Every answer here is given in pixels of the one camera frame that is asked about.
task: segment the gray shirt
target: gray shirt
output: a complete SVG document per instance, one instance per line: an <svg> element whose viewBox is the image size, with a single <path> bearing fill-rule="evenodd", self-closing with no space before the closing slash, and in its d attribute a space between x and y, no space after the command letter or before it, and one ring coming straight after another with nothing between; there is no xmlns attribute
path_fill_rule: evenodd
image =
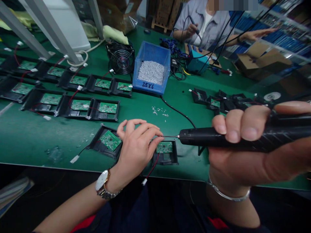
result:
<svg viewBox="0 0 311 233"><path fill-rule="evenodd" d="M207 0L190 0L187 5L183 8L176 24L174 30L187 30L191 21L187 18L190 15L194 22L199 24L198 29L201 30L202 25L205 20ZM208 23L204 35L202 37L202 49L207 50L214 42L216 43L220 37L221 32L225 28L227 22L230 19L228 11L216 11L212 19ZM220 39L218 45L222 45L225 42L226 37L230 33L231 27L228 25ZM185 43L193 44L197 38L197 34L194 34L190 39L185 40Z"/></svg>

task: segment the electric screwdriver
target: electric screwdriver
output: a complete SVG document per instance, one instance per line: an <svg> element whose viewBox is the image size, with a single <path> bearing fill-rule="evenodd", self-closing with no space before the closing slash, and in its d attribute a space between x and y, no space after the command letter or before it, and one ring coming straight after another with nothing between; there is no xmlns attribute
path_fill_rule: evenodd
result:
<svg viewBox="0 0 311 233"><path fill-rule="evenodd" d="M230 143L214 128L183 129L178 136L173 137L179 138L185 145L238 148L268 153L297 139L311 137L311 115L271 115L263 135L257 141L241 139L239 143Z"/></svg>

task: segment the green workbench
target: green workbench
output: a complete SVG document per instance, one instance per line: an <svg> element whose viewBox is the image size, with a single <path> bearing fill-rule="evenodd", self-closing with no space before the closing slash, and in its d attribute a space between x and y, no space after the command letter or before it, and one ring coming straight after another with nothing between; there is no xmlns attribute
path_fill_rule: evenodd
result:
<svg viewBox="0 0 311 233"><path fill-rule="evenodd" d="M42 34L35 34L39 41L45 37ZM162 34L151 32L150 35L144 33L144 28L138 27L131 32L128 38L133 43L136 54L139 51L143 40L158 45L159 38L165 37ZM15 46L18 41L12 36L2 35L3 41L11 41L10 45ZM43 44L48 51L56 52L55 48L46 42ZM18 51L18 55L31 58L38 58L31 50ZM87 61L88 66L81 70L81 73L104 75L108 71L108 57L105 46L100 46L89 53ZM49 59L49 62L57 62L62 55L57 52L55 56ZM235 70L229 60L220 59L224 69ZM130 80L129 75L117 75L116 77ZM204 105L195 104L189 89L199 88L207 92L207 95L214 95L219 89L227 94L244 93L247 97L253 97L253 93L246 90L253 86L253 80L245 78L235 71L230 77L226 74L216 75L207 70L202 76L187 76L184 81L177 81L170 77L163 97L165 100L185 113L196 125L196 127L210 127L213 111L210 111ZM43 83L43 86L49 90L64 91L57 88L55 84ZM181 129L192 128L191 123L176 111L170 109L160 98L151 95L133 93L132 98L119 96L102 96L97 94L81 94L77 96L93 96L99 99L120 100L121 107L118 122L101 122L89 120L66 119L63 117L53 117L47 121L39 115L30 111L20 111L20 104L9 105L6 111L0 115L0 163L51 167L59 169L81 170L102 172L109 168L115 161L112 158L101 155L93 150L84 150L80 158L71 164L70 160L75 157L85 146L87 146L101 123L106 126L117 129L120 122L125 119L141 118L149 123L160 127L164 135L177 135ZM0 99L0 110L4 109L10 101ZM152 107L166 110L168 116L162 114L153 114ZM60 161L53 162L48 157L47 150L58 146L63 150L63 156ZM207 181L208 178L208 151L205 150L201 156L198 156L198 147L182 145L177 140L177 153L179 165L156 166L152 173L154 177L165 177L173 179L186 179L196 181ZM151 169L151 163L146 167L143 175L147 175ZM310 190L311 185L304 176L299 176L293 181L282 182L269 187Z"/></svg>

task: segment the wristwatch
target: wristwatch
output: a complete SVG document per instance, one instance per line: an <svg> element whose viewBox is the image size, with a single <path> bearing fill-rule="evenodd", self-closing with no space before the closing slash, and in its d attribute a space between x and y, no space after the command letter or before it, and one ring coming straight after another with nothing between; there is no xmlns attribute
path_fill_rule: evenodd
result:
<svg viewBox="0 0 311 233"><path fill-rule="evenodd" d="M121 191L122 189L117 192L117 193L111 193L106 189L106 183L110 177L110 169L105 170L97 179L95 189L97 192L98 196L101 196L101 198L109 201L112 198L115 198Z"/></svg>

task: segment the green circuit board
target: green circuit board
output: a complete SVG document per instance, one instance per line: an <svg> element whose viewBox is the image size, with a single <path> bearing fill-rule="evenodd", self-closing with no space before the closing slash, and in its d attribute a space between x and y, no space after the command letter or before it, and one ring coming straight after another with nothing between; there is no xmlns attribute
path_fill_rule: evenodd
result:
<svg viewBox="0 0 311 233"><path fill-rule="evenodd" d="M98 87L101 87L101 88L105 88L105 89L109 89L110 84L111 84L111 81L103 80L103 79L102 80L97 79L96 83L95 83L95 86L98 86Z"/></svg>
<svg viewBox="0 0 311 233"><path fill-rule="evenodd" d="M41 99L41 103L58 105L59 102L61 101L61 98L62 98L62 95L45 93Z"/></svg>
<svg viewBox="0 0 311 233"><path fill-rule="evenodd" d="M132 88L129 87L131 84L128 83L118 83L118 90L122 90L122 91L131 91Z"/></svg>
<svg viewBox="0 0 311 233"><path fill-rule="evenodd" d="M98 110L105 113L116 113L117 107L117 104L100 103Z"/></svg>
<svg viewBox="0 0 311 233"><path fill-rule="evenodd" d="M85 78L85 77L75 76L74 78L71 78L69 83L84 86L86 81L87 81L87 78Z"/></svg>
<svg viewBox="0 0 311 233"><path fill-rule="evenodd" d="M36 65L37 63L35 62L23 61L18 68L22 70L32 70Z"/></svg>
<svg viewBox="0 0 311 233"><path fill-rule="evenodd" d="M5 58L0 58L0 65L5 61Z"/></svg>
<svg viewBox="0 0 311 233"><path fill-rule="evenodd" d="M65 69L57 68L57 67L55 67L55 68L51 67L48 71L48 74L53 75L53 76L57 76L57 77L61 77L64 72L65 72Z"/></svg>
<svg viewBox="0 0 311 233"><path fill-rule="evenodd" d="M120 138L115 136L110 131L107 131L103 136L101 136L100 140L101 143L103 143L111 151L114 151L121 144Z"/></svg>
<svg viewBox="0 0 311 233"><path fill-rule="evenodd" d="M160 154L172 153L173 143L172 142L160 142L156 147L156 152Z"/></svg>
<svg viewBox="0 0 311 233"><path fill-rule="evenodd" d="M18 83L16 86L11 90L14 93L27 95L35 86L27 83Z"/></svg>
<svg viewBox="0 0 311 233"><path fill-rule="evenodd" d="M211 99L211 103L213 106L220 108L220 102L219 101L215 101L214 99Z"/></svg>
<svg viewBox="0 0 311 233"><path fill-rule="evenodd" d="M73 100L71 108L72 110L87 111L90 107L91 101L89 100Z"/></svg>

